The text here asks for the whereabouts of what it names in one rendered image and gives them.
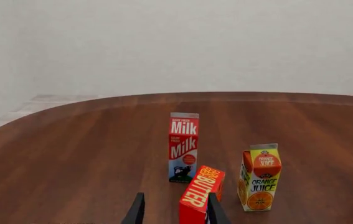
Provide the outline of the red butter box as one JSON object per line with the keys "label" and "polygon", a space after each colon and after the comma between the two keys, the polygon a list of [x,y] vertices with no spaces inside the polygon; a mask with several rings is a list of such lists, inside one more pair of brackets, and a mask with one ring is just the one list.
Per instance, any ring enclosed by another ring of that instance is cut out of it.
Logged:
{"label": "red butter box", "polygon": [[179,200],[179,224],[208,224],[209,194],[222,197],[225,172],[201,166]]}

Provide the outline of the orange juice carton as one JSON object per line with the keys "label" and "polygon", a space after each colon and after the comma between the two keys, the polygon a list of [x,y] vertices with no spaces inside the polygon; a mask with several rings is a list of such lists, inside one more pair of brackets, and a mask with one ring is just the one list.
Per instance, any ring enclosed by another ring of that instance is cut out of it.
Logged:
{"label": "orange juice carton", "polygon": [[280,174],[277,143],[251,145],[243,151],[237,193],[245,212],[271,209]]}

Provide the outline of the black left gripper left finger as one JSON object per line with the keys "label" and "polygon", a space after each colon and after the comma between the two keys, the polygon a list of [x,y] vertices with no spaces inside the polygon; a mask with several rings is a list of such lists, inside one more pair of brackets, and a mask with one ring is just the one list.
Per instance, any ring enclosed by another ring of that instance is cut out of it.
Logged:
{"label": "black left gripper left finger", "polygon": [[121,224],[143,224],[145,211],[144,193],[138,192]]}

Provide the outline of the red milk carton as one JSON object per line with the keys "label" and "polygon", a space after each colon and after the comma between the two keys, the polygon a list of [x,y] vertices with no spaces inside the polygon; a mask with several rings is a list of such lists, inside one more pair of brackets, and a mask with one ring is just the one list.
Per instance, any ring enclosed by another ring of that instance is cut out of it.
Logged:
{"label": "red milk carton", "polygon": [[197,172],[199,114],[171,113],[168,139],[168,179],[189,183]]}

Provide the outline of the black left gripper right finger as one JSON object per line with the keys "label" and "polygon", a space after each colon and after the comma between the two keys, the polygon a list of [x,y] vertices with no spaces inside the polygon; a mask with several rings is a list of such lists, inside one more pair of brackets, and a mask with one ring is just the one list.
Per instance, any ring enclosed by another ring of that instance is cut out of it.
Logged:
{"label": "black left gripper right finger", "polygon": [[215,193],[210,193],[207,202],[207,224],[231,224]]}

